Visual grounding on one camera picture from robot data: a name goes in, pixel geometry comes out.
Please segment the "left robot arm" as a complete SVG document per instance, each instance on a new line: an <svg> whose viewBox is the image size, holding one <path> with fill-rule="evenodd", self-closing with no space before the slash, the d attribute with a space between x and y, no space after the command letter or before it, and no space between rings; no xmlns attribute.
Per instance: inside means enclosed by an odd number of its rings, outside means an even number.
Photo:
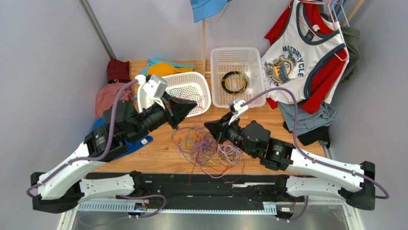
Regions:
<svg viewBox="0 0 408 230"><path fill-rule="evenodd" d="M165 93L163 106L155 103L138 112L130 101L119 101L103 113L104 123L89 133L79 147L49 172L34 172L31 185L38 191L32 198L33 210L63 213L78 204L97 198L143 198L147 185L141 172L118 177L88 179L95 168L130 152L130 145L140 143L163 124L173 129L197 106L197 102Z"/></svg>

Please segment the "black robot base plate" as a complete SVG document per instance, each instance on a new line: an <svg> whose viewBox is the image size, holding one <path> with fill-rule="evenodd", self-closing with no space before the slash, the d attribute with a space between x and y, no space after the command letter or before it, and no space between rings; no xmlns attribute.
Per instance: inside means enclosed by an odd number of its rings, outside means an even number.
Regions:
<svg viewBox="0 0 408 230"><path fill-rule="evenodd" d="M145 173L143 178L151 194L166 197L169 208L256 210L264 202L305 202L303 196L274 192L277 175L228 175L224 180L204 174Z"/></svg>

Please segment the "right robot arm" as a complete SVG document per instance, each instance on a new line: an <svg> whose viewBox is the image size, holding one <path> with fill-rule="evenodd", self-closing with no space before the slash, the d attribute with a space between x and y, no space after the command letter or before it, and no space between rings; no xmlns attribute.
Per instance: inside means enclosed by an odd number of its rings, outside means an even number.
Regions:
<svg viewBox="0 0 408 230"><path fill-rule="evenodd" d="M271 132L255 120L245 127L230 119L229 112L221 119L205 122L205 128L218 143L231 142L260 164L274 171L291 171L308 175L305 179L281 176L277 193L292 197L325 196L345 201L362 209L375 209L375 164L364 161L350 164L320 157L291 143L271 137Z"/></svg>

